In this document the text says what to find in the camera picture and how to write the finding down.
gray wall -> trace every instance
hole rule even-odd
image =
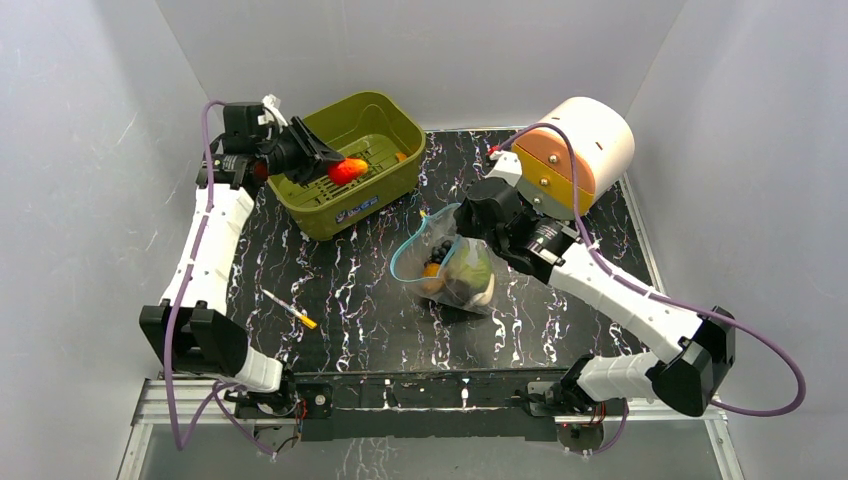
[[[690,1],[627,116],[631,178],[671,293],[719,303],[798,360],[809,397],[733,416],[752,479],[845,478],[848,3]],[[720,390],[777,407],[794,384],[749,338]]]
[[[154,2],[3,2],[0,478],[114,478],[206,96]]]
[[[625,112],[683,0],[158,0],[203,88],[305,115],[360,90],[425,128],[537,120],[586,95]]]

black marble tabletop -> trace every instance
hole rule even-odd
[[[461,201],[480,178],[486,151],[510,133],[428,134],[418,190],[325,242],[306,237],[262,189],[236,251],[228,316],[243,322],[255,348],[297,372],[569,366],[585,353],[643,351],[579,299],[506,268],[497,272],[494,311],[486,316],[421,301],[392,278],[392,254],[417,230],[420,212]],[[586,223],[607,259],[650,282],[618,185]],[[263,288],[319,328],[293,324]]]

basket label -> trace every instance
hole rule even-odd
[[[336,215],[336,223],[342,223],[345,219],[350,218],[356,214],[364,212],[368,207],[375,205],[377,201],[380,199],[378,196],[373,196],[368,200],[362,202],[361,205],[354,207],[350,210],[342,210]]]

yellow pen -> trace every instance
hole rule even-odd
[[[291,313],[292,315],[294,315],[295,317],[297,317],[297,318],[301,321],[301,323],[303,323],[304,325],[306,325],[306,326],[307,326],[307,327],[309,327],[310,329],[315,329],[315,328],[318,326],[318,324],[317,324],[317,323],[315,323],[315,322],[313,322],[313,321],[312,321],[312,319],[310,319],[310,318],[309,318],[309,317],[307,317],[306,315],[304,315],[304,314],[300,313],[299,311],[295,310],[295,308],[294,308],[294,307],[292,307],[291,305],[289,305],[288,303],[286,303],[286,302],[284,302],[284,301],[280,300],[279,298],[275,297],[275,296],[274,296],[274,294],[273,294],[273,293],[271,293],[271,292],[269,292],[268,290],[265,290],[265,289],[263,288],[263,289],[262,289],[262,293],[264,293],[264,294],[265,294],[268,298],[270,298],[271,300],[273,300],[274,302],[276,302],[276,303],[277,303],[277,305],[279,305],[279,306],[281,306],[281,307],[285,308],[286,310],[288,310],[288,311],[289,311],[289,313]]]

green plastic basket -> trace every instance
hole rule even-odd
[[[305,187],[283,175],[268,179],[300,229],[328,240],[418,185],[424,131],[393,101],[360,92],[303,119],[315,135],[346,157],[368,162],[368,172],[339,187],[320,178]],[[397,153],[407,156],[398,161]]]

